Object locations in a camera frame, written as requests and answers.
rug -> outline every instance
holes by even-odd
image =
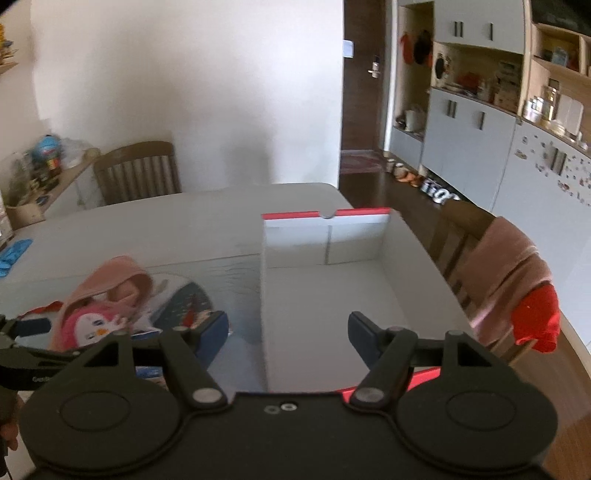
[[[340,156],[340,174],[376,173],[384,170],[385,160],[374,152],[342,152]]]

blue object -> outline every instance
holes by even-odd
[[[10,273],[12,266],[32,243],[32,239],[19,240],[0,254],[0,278],[4,278]]]
[[[33,162],[45,164],[48,160],[59,157],[61,154],[61,142],[52,135],[46,135],[33,148]]]

wooden door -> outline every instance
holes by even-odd
[[[345,39],[353,41],[355,54],[345,59],[343,73],[343,150],[378,148],[386,39],[384,0],[345,0]],[[379,78],[373,78],[375,58]]]

screw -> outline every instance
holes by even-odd
[[[295,403],[282,403],[281,409],[283,411],[296,411],[297,405]]]
[[[200,388],[193,392],[193,400],[203,404],[217,403],[222,397],[222,392],[216,388]]]
[[[263,411],[269,415],[277,415],[281,412],[281,409],[276,405],[267,405]]]
[[[365,387],[360,388],[355,392],[355,398],[364,403],[378,403],[384,399],[386,395],[379,388]]]

door lock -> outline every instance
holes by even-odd
[[[379,57],[374,58],[374,62],[372,63],[372,69],[368,70],[368,73],[371,73],[373,78],[379,78],[382,72],[379,71]]]

